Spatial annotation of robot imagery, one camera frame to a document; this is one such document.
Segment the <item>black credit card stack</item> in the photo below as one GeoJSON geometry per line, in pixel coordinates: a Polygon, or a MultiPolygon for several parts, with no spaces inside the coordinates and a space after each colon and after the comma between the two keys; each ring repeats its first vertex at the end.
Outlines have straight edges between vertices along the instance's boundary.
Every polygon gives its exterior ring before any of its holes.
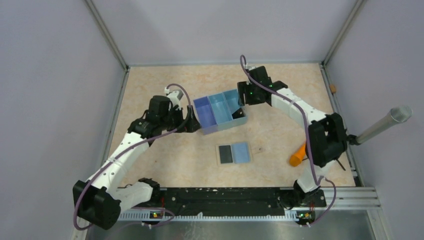
{"type": "Polygon", "coordinates": [[[234,121],[237,119],[245,118],[246,117],[245,108],[243,106],[239,107],[235,112],[231,114],[231,116],[234,121]]]}

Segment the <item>blue three-compartment box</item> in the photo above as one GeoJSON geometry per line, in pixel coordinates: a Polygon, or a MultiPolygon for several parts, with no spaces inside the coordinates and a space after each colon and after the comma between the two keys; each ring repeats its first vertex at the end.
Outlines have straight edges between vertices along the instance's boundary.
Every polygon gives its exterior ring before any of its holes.
{"type": "Polygon", "coordinates": [[[207,95],[193,101],[197,119],[201,125],[201,132],[209,135],[215,132],[244,125],[248,117],[233,120],[232,113],[243,107],[239,104],[237,89],[207,95]]]}

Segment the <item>single black credit card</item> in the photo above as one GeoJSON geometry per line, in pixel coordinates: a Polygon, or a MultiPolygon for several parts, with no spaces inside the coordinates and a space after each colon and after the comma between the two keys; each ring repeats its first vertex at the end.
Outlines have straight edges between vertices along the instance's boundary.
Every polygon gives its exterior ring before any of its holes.
{"type": "Polygon", "coordinates": [[[232,148],[230,145],[220,145],[218,147],[219,161],[221,164],[232,164],[232,148]]]}

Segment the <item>beige card holder wallet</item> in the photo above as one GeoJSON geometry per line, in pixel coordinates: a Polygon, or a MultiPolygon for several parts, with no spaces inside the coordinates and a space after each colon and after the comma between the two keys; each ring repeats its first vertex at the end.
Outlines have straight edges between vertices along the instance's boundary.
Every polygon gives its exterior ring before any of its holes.
{"type": "Polygon", "coordinates": [[[217,145],[215,147],[216,150],[216,157],[217,157],[217,163],[219,165],[242,165],[242,164],[248,164],[253,161],[251,148],[248,142],[236,142],[231,144],[221,144],[217,145]],[[221,164],[220,163],[220,157],[219,157],[219,146],[222,145],[230,145],[231,151],[232,151],[232,159],[233,163],[229,164],[221,164]]]}

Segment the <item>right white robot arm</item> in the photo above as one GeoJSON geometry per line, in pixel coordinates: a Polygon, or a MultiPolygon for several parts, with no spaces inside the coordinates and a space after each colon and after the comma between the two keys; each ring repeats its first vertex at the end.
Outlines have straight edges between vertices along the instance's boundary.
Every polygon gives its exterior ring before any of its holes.
{"type": "Polygon", "coordinates": [[[297,205],[307,206],[330,167],[347,150],[343,118],[338,113],[329,114],[312,107],[285,83],[273,82],[264,66],[242,64],[241,68],[248,78],[237,84],[241,105],[268,104],[303,128],[309,166],[294,182],[290,196],[297,205]]]}

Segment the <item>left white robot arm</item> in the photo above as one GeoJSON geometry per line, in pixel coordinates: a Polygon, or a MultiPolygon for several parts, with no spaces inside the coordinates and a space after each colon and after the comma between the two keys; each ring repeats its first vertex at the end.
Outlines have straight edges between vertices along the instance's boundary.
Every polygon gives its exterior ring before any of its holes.
{"type": "Polygon", "coordinates": [[[73,186],[73,224],[83,231],[96,225],[110,229],[121,213],[145,203],[154,207],[160,202],[160,193],[155,190],[157,182],[142,179],[129,187],[119,185],[133,166],[153,142],[173,133],[193,133],[199,127],[191,126],[195,120],[193,107],[187,106],[183,115],[181,99],[184,93],[174,90],[166,95],[155,95],[148,109],[129,125],[116,150],[105,163],[86,181],[77,181],[73,186]]]}

